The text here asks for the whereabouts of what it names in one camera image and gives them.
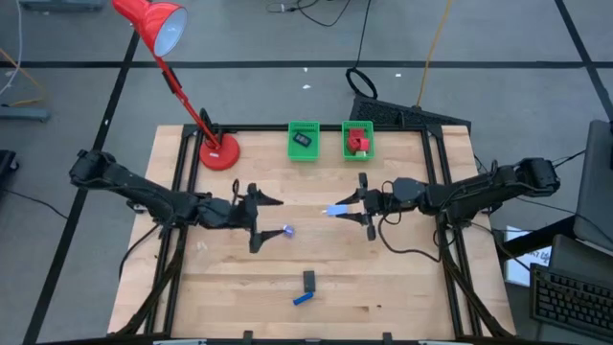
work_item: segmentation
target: wooden table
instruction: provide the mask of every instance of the wooden table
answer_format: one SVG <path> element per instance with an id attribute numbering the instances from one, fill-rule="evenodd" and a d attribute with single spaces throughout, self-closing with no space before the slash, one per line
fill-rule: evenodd
<path id="1" fill-rule="evenodd" d="M 170 187 L 181 130 L 181 126 L 158 127 L 148 179 Z M 452 178 L 475 175 L 466 128 L 445 126 L 443 133 Z M 322 214 L 326 205 L 355 190 L 360 172 L 368 174 L 370 188 L 380 188 L 383 181 L 398 176 L 427 181 L 420 135 L 378 132 L 374 160 L 345 162 L 340 132 L 322 132 L 320 158 L 313 163 L 287 159 L 286 135 L 240 132 L 235 135 L 240 159 L 232 169 L 199 169 L 197 192 L 231 198 L 232 181 L 238 178 L 242 193 L 249 182 L 256 182 L 266 194 L 283 200 L 283 206 L 260 207 L 259 228 L 291 224 L 296 235 L 270 240 L 258 254 L 250 254 L 245 231 L 190 229 L 172 336 L 241 338 L 243 331 L 251 330 L 255 338 L 380 339 L 383 332 L 391 332 L 394 339 L 452 339 L 440 264 L 417 254 L 394 254 L 380 239 L 367 241 L 366 230 L 357 223 Z M 431 142 L 441 181 L 436 143 Z M 190 160 L 188 154 L 186 167 Z M 188 171 L 184 170 L 182 188 Z M 475 221 L 489 226 L 483 216 Z M 130 242 L 151 225 L 149 215 L 136 216 Z M 396 248 L 419 248 L 436 256 L 434 229 L 434 219 L 416 211 L 403 214 L 400 225 L 384 225 L 383 231 Z M 476 227 L 464 234 L 475 291 L 503 327 L 514 333 L 492 236 Z M 127 260 L 110 332 L 120 329 L 148 295 L 159 245 L 154 236 Z M 315 271 L 317 292 L 295 307 L 292 299 L 303 294 L 305 270 Z M 468 334 L 465 298 L 459 289 L 458 296 Z M 165 309 L 166 296 L 160 302 L 156 330 L 162 329 Z"/>

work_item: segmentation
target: green plastic bin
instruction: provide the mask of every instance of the green plastic bin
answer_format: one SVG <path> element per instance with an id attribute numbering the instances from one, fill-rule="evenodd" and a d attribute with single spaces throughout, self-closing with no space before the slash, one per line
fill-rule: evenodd
<path id="1" fill-rule="evenodd" d="M 366 157 L 355 156 L 347 149 L 349 130 L 352 128 L 364 128 L 364 137 L 370 140 L 370 147 L 368 152 L 366 152 Z M 373 129 L 372 121 L 343 121 L 343 157 L 345 157 L 345 160 L 353 161 L 366 161 L 375 157 L 375 130 Z"/>
<path id="2" fill-rule="evenodd" d="M 304 146 L 294 141 L 300 132 L 310 138 L 310 145 Z M 319 157 L 319 123 L 317 121 L 292 121 L 287 129 L 287 156 L 292 161 L 314 161 Z"/>

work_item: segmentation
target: red desk lamp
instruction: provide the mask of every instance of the red desk lamp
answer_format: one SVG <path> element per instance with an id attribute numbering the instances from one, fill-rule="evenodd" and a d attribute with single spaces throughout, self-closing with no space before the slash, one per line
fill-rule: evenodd
<path id="1" fill-rule="evenodd" d="M 200 147 L 200 161 L 207 168 L 216 171 L 232 167 L 240 154 L 237 140 L 226 133 L 217 140 L 193 109 L 172 70 L 162 60 L 183 34 L 188 19 L 187 10 L 180 5 L 164 2 L 149 3 L 147 0 L 113 0 L 113 7 L 134 25 L 134 29 L 143 38 L 162 69 L 170 90 L 204 132 L 205 140 Z"/>

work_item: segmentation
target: blue object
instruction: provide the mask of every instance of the blue object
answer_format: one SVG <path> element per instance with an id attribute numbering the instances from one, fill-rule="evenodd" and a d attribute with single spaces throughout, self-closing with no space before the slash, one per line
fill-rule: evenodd
<path id="1" fill-rule="evenodd" d="M 284 225 L 284 234 L 289 238 L 294 237 L 294 228 L 289 225 Z"/>
<path id="2" fill-rule="evenodd" d="M 294 306 L 298 306 L 299 304 L 308 301 L 309 299 L 313 298 L 313 292 L 307 292 L 305 293 L 304 296 L 302 297 L 298 297 L 294 300 Z"/>
<path id="3" fill-rule="evenodd" d="M 349 208 L 347 207 L 347 205 L 328 205 L 326 214 L 328 216 L 345 215 L 348 209 Z"/>

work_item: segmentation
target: lamp shade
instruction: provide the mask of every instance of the lamp shade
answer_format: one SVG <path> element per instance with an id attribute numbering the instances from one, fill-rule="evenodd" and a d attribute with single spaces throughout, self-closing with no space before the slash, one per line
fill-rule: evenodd
<path id="1" fill-rule="evenodd" d="M 188 20 L 187 10 L 173 3 L 113 0 L 113 7 L 134 25 L 157 57 L 163 57 L 174 48 Z"/>

